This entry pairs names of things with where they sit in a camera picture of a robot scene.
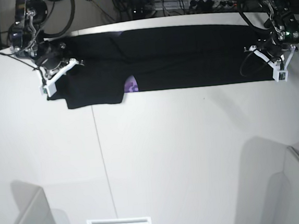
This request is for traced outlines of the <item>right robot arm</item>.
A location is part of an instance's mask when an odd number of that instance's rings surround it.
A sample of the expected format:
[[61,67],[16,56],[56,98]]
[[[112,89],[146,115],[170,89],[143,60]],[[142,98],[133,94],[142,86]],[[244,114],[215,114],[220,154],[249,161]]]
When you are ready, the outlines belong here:
[[60,0],[16,0],[15,22],[8,32],[10,56],[30,60],[40,75],[40,90],[48,97],[57,92],[56,82],[76,65],[83,64],[76,58],[65,56],[64,42],[53,44],[50,38],[63,36],[71,27],[75,16],[75,0],[70,1],[70,16],[66,26],[58,33],[47,34],[44,26],[54,8],[48,10],[45,1]]

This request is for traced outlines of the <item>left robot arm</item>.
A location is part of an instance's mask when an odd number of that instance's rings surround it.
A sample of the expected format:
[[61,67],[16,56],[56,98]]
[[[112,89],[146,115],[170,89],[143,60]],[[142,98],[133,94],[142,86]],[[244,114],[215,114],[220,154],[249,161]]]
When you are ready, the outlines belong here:
[[264,61],[263,65],[272,68],[273,80],[276,82],[287,81],[289,63],[295,52],[298,51],[299,21],[290,10],[288,0],[256,0],[268,15],[264,28],[258,28],[243,12],[241,5],[246,1],[237,1],[236,6],[240,16],[256,33],[267,35],[269,38],[249,46],[246,50],[248,55],[244,61],[247,61],[251,55],[256,55]]

